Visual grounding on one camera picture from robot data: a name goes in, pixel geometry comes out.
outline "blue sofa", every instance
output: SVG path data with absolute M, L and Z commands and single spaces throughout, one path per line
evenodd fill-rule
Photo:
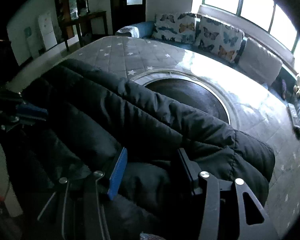
M 196 24 L 196 36 L 198 33 L 198 29 L 199 29 L 199 23 L 200 23 L 200 19 L 196 19 L 197 24 Z M 130 25 L 131 27 L 136 27 L 138 29 L 138 37 L 139 38 L 143 38 L 143 39 L 149 39 L 149 40 L 158 40 L 155 38 L 152 38 L 152 33 L 153 30 L 155 28 L 154 25 L 154 21 L 146 21 L 146 22 L 141 22 L 138 24 L 133 24 Z M 120 35 L 120 36 L 132 36 L 131 33 L 125 33 L 125 32 L 117 32 L 116 35 Z M 171 44 L 174 45 L 176 47 L 179 48 L 183 48 L 183 49 L 188 49 L 190 51 L 205 55 L 207 57 L 213 58 L 216 61 L 221 62 L 224 65 L 227 65 L 245 75 L 247 75 L 239 66 L 238 66 L 238 62 L 240 59 L 240 56 L 242 55 L 242 52 L 245 48 L 245 44 L 247 41 L 247 38 L 244 37 L 242 42 L 241 42 L 241 46 L 240 46 L 240 50 L 236 56 L 236 58 L 234 59 L 234 62 L 230 63 L 228 61 L 226 61 L 225 59 L 219 58 L 218 56 L 216 56 L 215 54 L 209 53 L 209 52 L 205 52 L 201 49 L 198 49 L 197 46 L 194 46 L 193 44 L 188 44 L 188 43 L 180 43 L 180 42 L 176 42 L 176 41 L 164 41 L 164 40 L 158 40 L 167 44 Z M 285 81 L 286 86 L 287 86 L 287 93 L 286 93 L 286 98 L 283 99 L 281 97 L 282 95 L 282 80 Z M 284 66 L 281 68 L 277 78 L 275 79 L 275 81 L 272 83 L 272 85 L 270 87 L 268 87 L 266 84 L 261 84 L 262 86 L 264 86 L 270 93 L 272 93 L 274 96 L 276 96 L 280 101 L 282 101 L 285 105 L 287 105 L 288 103 L 292 103 L 295 105 L 297 112 L 298 112 L 298 116 L 300 119 L 300 100 L 296 99 L 294 96 L 292 96 L 293 93 L 293 87 L 296 84 L 296 78 L 295 76 L 290 73 L 290 71 L 285 68 Z

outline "dark wooden door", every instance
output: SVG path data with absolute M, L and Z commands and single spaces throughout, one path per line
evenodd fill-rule
M 113 33 L 120 28 L 146 20 L 146 0 L 111 0 Z

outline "silver bolt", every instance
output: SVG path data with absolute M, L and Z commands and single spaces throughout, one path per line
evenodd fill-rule
M 236 182 L 236 184 L 238 184 L 238 185 L 243 185 L 243 184 L 244 184 L 243 179 L 240 179 L 240 178 L 235 179 L 235 182 Z
M 210 174 L 207 171 L 201 171 L 200 176 L 203 177 L 203 178 L 208 178 L 210 176 Z
M 65 184 L 67 182 L 68 182 L 68 179 L 66 177 L 62 177 L 59 179 L 59 183 L 61 183 L 61 184 Z
M 103 172 L 102 172 L 102 171 L 94 171 L 94 172 L 93 172 L 93 175 L 94 175 L 95 177 L 101 177 L 101 176 L 103 176 Z

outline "orange butterfly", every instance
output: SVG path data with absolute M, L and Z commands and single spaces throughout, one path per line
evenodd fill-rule
M 221 45 L 219 46 L 218 57 L 232 59 L 234 55 L 234 50 L 226 51 Z
M 194 29 L 194 23 L 190 23 L 190 24 L 183 24 L 183 23 L 180 23 L 179 25 L 179 32 L 182 33 L 184 31 L 186 31 L 187 29 L 191 30 L 191 31 L 195 31 Z

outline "quilted jacket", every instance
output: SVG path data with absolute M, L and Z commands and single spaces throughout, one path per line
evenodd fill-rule
M 60 177 L 85 178 L 121 147 L 128 164 L 119 194 L 105 205 L 112 239 L 165 236 L 178 224 L 170 160 L 179 147 L 219 179 L 242 178 L 265 204 L 273 150 L 198 109 L 76 60 L 60 63 L 23 95 L 49 111 L 46 123 L 11 132 L 3 143 L 25 214 L 38 216 L 36 203 Z

